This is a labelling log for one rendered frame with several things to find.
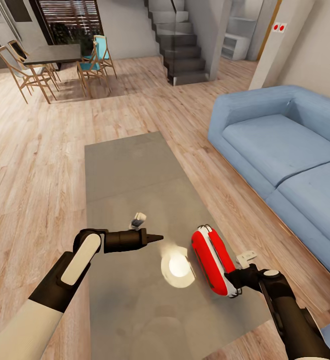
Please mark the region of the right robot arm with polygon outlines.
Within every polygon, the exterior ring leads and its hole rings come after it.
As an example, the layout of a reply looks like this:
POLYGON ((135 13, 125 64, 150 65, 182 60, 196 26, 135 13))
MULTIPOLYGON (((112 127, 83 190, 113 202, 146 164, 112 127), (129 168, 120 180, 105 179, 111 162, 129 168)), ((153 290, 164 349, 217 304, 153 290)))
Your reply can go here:
POLYGON ((300 308, 285 276, 278 270, 248 264, 257 257, 248 251, 236 257, 238 269, 224 273, 236 289, 248 286, 263 294, 288 360, 330 360, 330 348, 308 308, 300 308))

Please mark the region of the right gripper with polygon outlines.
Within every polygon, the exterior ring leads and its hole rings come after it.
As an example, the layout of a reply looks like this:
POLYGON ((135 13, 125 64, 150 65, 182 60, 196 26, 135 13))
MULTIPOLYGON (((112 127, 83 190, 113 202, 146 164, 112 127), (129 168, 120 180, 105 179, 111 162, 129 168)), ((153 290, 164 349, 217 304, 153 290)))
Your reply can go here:
POLYGON ((244 286, 248 286, 251 289, 254 289, 251 286, 249 276, 251 272, 257 270, 257 266, 254 263, 251 263, 246 269, 236 269, 230 273, 224 273, 224 276, 233 284, 236 289, 241 289, 244 286))

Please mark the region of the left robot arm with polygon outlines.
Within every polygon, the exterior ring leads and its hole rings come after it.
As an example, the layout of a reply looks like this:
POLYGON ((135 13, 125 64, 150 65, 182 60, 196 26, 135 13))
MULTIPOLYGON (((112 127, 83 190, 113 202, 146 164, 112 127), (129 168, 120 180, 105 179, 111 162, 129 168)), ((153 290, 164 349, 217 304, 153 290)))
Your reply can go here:
POLYGON ((127 231, 86 228, 76 235, 73 252, 65 251, 15 316, 0 332, 0 360, 41 360, 60 320, 87 274, 104 234, 104 253, 139 250, 164 236, 139 226, 136 213, 127 231))

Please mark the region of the radio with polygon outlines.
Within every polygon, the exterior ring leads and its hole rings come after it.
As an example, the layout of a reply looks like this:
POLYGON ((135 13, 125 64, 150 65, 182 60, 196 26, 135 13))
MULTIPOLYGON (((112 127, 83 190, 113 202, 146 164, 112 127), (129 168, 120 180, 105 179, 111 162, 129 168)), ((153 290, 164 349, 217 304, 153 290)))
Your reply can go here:
POLYGON ((224 276, 236 268, 216 230, 208 225, 199 226, 191 243, 210 288, 221 296, 238 297, 241 289, 235 288, 224 276))

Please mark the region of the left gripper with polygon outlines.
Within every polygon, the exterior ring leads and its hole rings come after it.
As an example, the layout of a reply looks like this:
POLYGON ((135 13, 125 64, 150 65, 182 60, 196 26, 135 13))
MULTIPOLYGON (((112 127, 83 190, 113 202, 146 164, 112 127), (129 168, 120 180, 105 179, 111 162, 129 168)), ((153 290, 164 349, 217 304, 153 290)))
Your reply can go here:
POLYGON ((163 240, 164 236, 147 234, 146 228, 119 231, 118 252, 134 251, 146 247, 148 243, 163 240))

